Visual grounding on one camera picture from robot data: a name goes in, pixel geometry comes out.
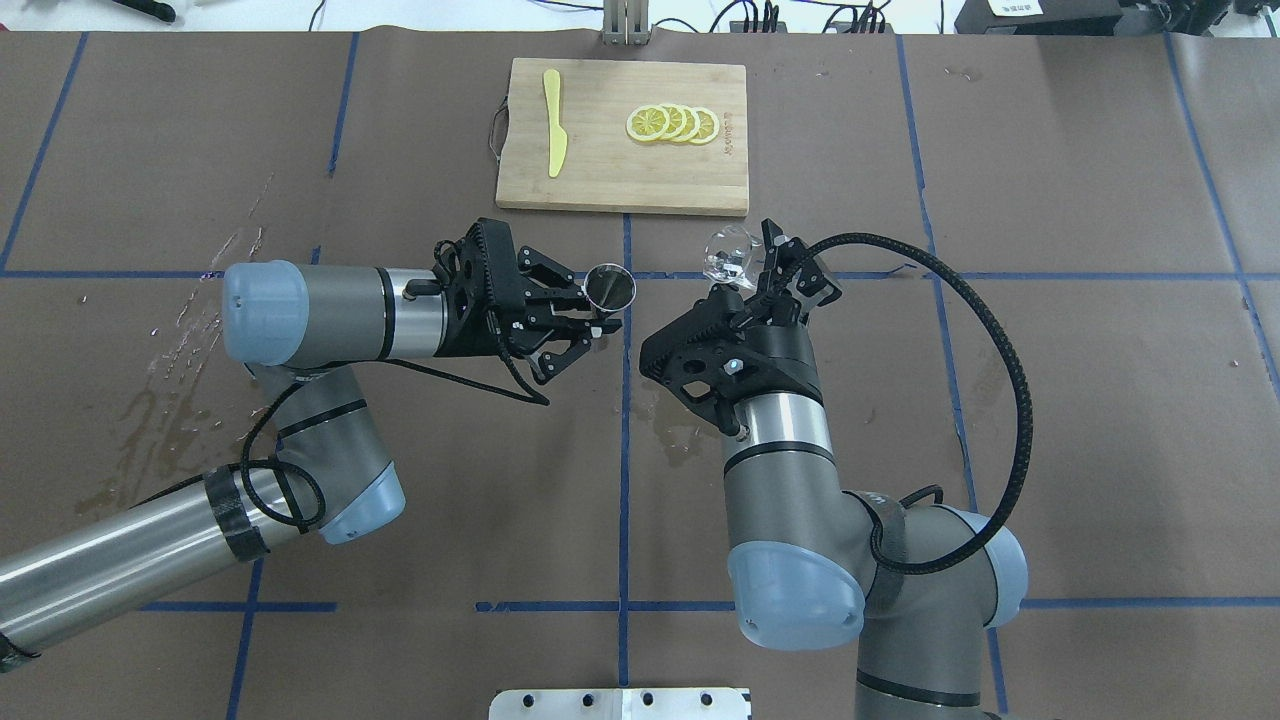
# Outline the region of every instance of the blue joint cap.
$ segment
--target blue joint cap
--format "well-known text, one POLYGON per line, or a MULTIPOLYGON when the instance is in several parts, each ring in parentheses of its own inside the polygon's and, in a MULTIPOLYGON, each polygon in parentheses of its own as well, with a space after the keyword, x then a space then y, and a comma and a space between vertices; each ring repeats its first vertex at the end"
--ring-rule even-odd
MULTIPOLYGON (((959 515, 973 529, 974 534, 978 534, 978 530, 987 524, 986 515, 965 512, 948 505, 943 505, 943 507, 959 515)), ((983 551, 991 560, 991 569, 996 573, 996 611, 983 626, 998 628, 1012 620, 1021 609, 1030 583, 1030 571, 1027 568, 1023 546, 1009 528, 1000 528, 1000 532, 991 538, 983 551)))
POLYGON ((396 475, 396 464, 392 462, 351 505, 320 528, 320 534, 329 544, 342 544, 367 536, 403 511, 404 491, 396 475))
POLYGON ((288 260, 237 263, 223 279, 223 342, 241 363, 280 365, 302 345, 311 302, 288 260))
POLYGON ((774 541, 744 542, 728 553, 737 626, 772 650, 824 650, 863 632, 867 598, 831 559, 774 541))

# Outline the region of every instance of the lemon slice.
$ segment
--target lemon slice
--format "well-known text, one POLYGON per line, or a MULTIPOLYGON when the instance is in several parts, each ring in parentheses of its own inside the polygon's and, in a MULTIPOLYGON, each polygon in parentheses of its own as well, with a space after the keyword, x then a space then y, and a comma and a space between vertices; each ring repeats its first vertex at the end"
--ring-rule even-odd
POLYGON ((681 111, 684 105, 663 102, 662 108, 667 110, 667 115, 671 118, 671 120, 667 122, 667 132, 662 133, 662 138, 671 140, 677 135, 684 135, 685 127, 689 124, 689 118, 681 111))
POLYGON ((662 105, 641 105, 627 118, 627 135, 639 142, 653 142, 667 132, 671 114, 662 105))
POLYGON ((712 113, 707 108, 691 108, 692 113, 698 115, 698 132, 694 137, 689 138, 690 145, 707 145, 708 142, 716 140, 719 136, 719 115, 712 113))
POLYGON ((694 137, 698 136, 698 128, 703 127, 703 119, 701 119, 701 115, 699 115, 698 113, 695 113, 694 109, 690 108, 690 106, 687 106, 687 105, 681 105, 680 106, 680 111, 685 114, 685 117, 689 120, 689 123, 685 124, 685 132, 682 132, 682 133, 677 135, 676 137, 671 138, 671 141, 672 142, 689 142, 690 140, 692 140, 694 137))

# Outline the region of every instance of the clear glass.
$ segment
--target clear glass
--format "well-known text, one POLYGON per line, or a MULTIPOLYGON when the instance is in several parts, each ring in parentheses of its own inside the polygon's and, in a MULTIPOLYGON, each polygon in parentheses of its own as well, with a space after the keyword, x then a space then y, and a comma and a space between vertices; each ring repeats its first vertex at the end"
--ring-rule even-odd
POLYGON ((703 258, 703 274, 712 282, 755 290, 751 277, 763 266, 764 241, 742 225, 724 225, 707 242, 703 258))

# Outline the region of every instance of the cutting board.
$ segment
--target cutting board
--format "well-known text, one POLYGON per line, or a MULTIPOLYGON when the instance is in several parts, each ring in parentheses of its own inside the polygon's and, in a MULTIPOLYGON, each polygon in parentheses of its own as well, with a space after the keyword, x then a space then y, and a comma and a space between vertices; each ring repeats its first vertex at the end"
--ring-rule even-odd
POLYGON ((746 215, 742 65, 516 58, 507 105, 500 208, 746 215), (568 133, 564 167, 556 178, 547 174, 547 68, 561 73, 561 126, 568 133), (719 137, 701 146, 631 140, 627 117, 658 102, 717 113, 719 137))

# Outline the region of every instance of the knife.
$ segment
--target knife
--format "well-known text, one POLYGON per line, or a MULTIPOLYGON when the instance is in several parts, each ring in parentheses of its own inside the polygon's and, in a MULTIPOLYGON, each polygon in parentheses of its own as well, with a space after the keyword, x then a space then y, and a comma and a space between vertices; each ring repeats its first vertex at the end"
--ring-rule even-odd
POLYGON ((543 73, 543 91, 547 92, 547 126, 550 128, 547 174, 554 178, 564 167, 568 150, 568 133, 559 124, 559 70, 548 68, 543 73))

